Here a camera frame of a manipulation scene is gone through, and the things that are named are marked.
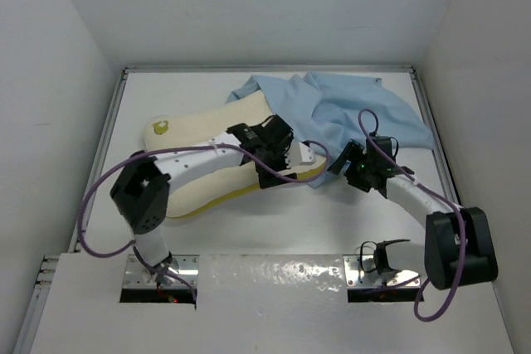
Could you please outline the light blue pillowcase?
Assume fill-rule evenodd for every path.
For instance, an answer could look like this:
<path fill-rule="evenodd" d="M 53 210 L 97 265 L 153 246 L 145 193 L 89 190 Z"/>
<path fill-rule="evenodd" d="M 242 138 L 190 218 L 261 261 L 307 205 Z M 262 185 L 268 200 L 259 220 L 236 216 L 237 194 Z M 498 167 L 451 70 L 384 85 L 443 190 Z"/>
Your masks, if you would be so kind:
<path fill-rule="evenodd" d="M 377 77 L 309 71 L 283 79 L 252 75 L 233 90 L 223 109 L 228 127 L 258 124 L 278 114 L 299 141 L 322 143 L 335 160 L 348 141 L 363 141 L 358 124 L 362 109 L 373 110 L 379 120 L 378 133 L 394 137 L 400 148 L 432 150 L 431 130 L 401 97 L 382 86 Z"/>

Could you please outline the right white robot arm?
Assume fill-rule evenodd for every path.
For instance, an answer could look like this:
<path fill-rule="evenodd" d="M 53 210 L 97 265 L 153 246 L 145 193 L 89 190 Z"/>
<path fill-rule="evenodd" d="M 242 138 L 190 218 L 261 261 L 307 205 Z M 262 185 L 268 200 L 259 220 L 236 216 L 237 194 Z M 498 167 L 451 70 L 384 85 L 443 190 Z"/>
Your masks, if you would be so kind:
<path fill-rule="evenodd" d="M 416 183 L 414 171 L 394 166 L 397 148 L 394 138 L 371 133 L 364 145 L 349 141 L 328 172 L 342 173 L 363 192 L 379 192 L 424 227 L 422 265 L 436 289 L 450 288 L 459 267 L 460 286 L 496 280 L 499 268 L 485 212 L 446 202 Z"/>

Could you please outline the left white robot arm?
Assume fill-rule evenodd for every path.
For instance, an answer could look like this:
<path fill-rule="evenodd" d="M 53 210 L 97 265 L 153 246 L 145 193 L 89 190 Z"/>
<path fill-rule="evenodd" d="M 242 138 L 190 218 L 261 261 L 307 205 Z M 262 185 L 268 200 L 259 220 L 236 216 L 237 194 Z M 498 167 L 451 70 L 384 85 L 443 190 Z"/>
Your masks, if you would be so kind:
<path fill-rule="evenodd" d="M 170 256 L 162 237 L 168 199 L 177 189 L 201 177 L 252 161 L 259 187 L 280 185 L 281 172 L 314 161 L 311 148 L 294 139 L 290 126 L 273 115 L 262 124 L 237 124 L 190 149 L 148 155 L 137 153 L 124 166 L 110 196 L 131 229 L 135 248 L 149 268 Z"/>

